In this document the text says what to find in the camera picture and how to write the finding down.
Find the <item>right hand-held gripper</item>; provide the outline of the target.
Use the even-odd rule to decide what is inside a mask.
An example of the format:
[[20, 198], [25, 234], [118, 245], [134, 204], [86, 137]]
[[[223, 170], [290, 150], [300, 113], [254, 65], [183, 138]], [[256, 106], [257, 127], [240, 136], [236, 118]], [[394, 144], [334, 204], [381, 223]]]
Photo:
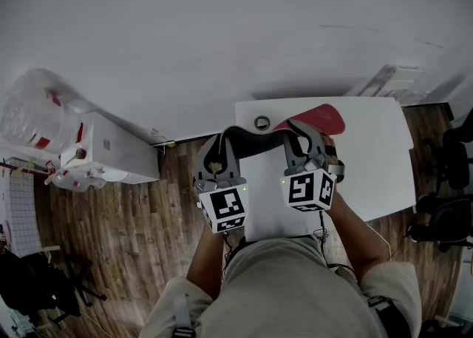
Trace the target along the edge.
[[[295, 133], [286, 132], [284, 136], [288, 175], [281, 178], [281, 187], [285, 203], [301, 212], [328, 210], [336, 184], [344, 179], [344, 164], [340, 160], [329, 163], [328, 156], [321, 154], [324, 141], [317, 128], [299, 120], [289, 120], [288, 124]], [[298, 136], [308, 142], [305, 153]]]

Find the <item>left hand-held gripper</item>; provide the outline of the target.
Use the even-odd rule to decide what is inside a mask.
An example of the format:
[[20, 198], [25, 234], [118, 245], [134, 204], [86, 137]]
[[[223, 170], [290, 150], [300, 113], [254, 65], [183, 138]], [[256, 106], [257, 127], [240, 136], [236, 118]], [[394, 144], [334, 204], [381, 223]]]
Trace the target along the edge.
[[239, 176], [239, 162], [230, 142], [225, 142], [224, 178], [214, 179], [221, 170], [220, 136], [211, 136], [194, 159], [197, 208], [214, 234], [243, 227], [247, 217], [247, 180]]

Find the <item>person's right hand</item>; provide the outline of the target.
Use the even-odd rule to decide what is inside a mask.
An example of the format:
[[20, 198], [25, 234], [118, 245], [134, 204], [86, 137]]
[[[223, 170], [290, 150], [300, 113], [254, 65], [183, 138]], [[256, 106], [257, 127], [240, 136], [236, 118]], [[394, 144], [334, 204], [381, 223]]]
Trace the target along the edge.
[[332, 165], [344, 165], [342, 161], [338, 159], [336, 152], [336, 145], [334, 140], [329, 136], [322, 134], [321, 138], [324, 142], [325, 154], [327, 155], [327, 162]]

